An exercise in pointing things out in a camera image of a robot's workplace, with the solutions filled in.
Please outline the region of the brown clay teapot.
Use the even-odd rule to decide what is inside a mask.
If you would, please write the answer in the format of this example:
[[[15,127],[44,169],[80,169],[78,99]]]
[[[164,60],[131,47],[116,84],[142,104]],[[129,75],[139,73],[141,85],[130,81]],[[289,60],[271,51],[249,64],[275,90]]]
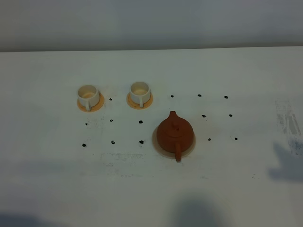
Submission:
[[[187,120],[170,111],[168,118],[159,124],[156,138],[159,146],[180,162],[182,154],[194,143],[194,130]]]

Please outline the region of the beige round teapot coaster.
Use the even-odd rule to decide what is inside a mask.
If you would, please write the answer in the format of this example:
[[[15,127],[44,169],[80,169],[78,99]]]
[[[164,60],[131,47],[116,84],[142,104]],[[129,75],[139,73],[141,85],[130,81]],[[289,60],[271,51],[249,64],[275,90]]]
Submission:
[[[154,149],[163,157],[166,157],[166,158],[169,158],[169,159],[175,159],[175,154],[174,153],[170,153],[170,152],[167,152],[165,151],[163,148],[161,148],[161,146],[158,144],[158,141],[157,141],[157,129],[158,128],[155,128],[155,130],[153,131],[152,133],[152,144],[153,144],[153,147]],[[194,149],[195,149],[195,146],[196,146],[196,136],[194,134],[194,140],[193,140],[193,143],[192,145],[187,149],[185,150],[184,152],[182,152],[181,154],[181,157],[186,157],[188,156]]]

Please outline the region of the right orange coaster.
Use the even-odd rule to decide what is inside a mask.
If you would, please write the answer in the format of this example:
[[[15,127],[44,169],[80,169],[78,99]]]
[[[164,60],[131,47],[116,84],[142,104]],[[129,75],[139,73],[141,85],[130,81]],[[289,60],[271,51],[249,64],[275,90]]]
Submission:
[[[137,109],[137,110],[146,109],[147,107],[149,107],[150,105],[152,105],[152,103],[153,103],[153,95],[151,93],[151,97],[150,97],[149,101],[146,102],[146,103],[144,103],[142,108],[140,107],[139,104],[137,104],[137,103],[135,103],[135,102],[133,102],[131,100],[131,94],[130,93],[128,93],[127,96],[126,96],[126,102],[133,109]]]

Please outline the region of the orange coaster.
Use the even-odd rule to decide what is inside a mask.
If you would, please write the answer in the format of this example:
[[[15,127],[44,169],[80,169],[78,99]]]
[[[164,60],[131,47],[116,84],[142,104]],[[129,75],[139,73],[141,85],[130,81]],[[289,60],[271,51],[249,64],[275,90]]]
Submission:
[[[153,103],[153,95],[151,93],[151,97],[150,97],[149,101],[146,102],[146,103],[144,103],[142,108],[140,107],[139,104],[137,104],[137,103],[135,103],[135,102],[133,102],[131,100],[131,94],[130,93],[128,93],[127,96],[126,96],[126,102],[133,109],[137,109],[137,110],[146,109],[147,107],[149,107],[150,105],[152,105],[152,103]]]
[[[77,107],[83,112],[87,112],[87,113],[95,112],[95,111],[99,110],[104,105],[104,102],[105,102],[104,96],[100,92],[99,92],[99,96],[100,96],[99,102],[95,106],[91,107],[91,109],[89,111],[86,110],[86,107],[84,107],[80,104],[79,100],[77,100]]]

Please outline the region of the right white teacup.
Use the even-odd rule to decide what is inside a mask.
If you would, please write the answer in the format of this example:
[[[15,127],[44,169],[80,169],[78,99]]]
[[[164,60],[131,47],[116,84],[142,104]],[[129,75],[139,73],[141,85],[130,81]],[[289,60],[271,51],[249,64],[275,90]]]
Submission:
[[[151,89],[145,82],[135,82],[130,87],[130,99],[133,103],[138,104],[140,108],[144,107],[151,98]]]

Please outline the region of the white teacup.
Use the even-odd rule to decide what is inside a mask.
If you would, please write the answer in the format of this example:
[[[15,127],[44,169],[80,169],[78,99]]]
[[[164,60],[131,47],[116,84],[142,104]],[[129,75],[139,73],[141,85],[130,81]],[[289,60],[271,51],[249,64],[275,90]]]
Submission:
[[[135,82],[130,87],[130,99],[133,103],[138,104],[140,108],[144,107],[151,98],[151,89],[145,82]]]
[[[91,111],[100,101],[98,89],[93,85],[81,86],[77,91],[78,102],[86,111]]]

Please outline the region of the left orange coaster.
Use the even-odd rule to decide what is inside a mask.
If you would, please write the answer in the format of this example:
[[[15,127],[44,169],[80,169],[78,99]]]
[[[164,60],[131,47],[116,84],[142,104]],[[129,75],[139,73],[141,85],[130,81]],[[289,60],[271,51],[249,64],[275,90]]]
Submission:
[[[100,92],[99,92],[99,96],[100,96],[99,102],[95,106],[91,107],[91,109],[89,111],[86,110],[86,107],[84,107],[80,104],[79,100],[77,100],[77,107],[83,112],[87,112],[87,113],[95,112],[95,111],[99,110],[104,105],[104,102],[105,102],[104,96]]]

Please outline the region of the left white teacup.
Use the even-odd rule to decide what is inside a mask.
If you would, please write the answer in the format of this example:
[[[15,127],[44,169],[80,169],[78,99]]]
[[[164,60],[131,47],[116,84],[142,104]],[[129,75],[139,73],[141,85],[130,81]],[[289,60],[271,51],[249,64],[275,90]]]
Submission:
[[[93,85],[81,86],[77,91],[78,102],[86,111],[91,111],[100,101],[98,89]]]

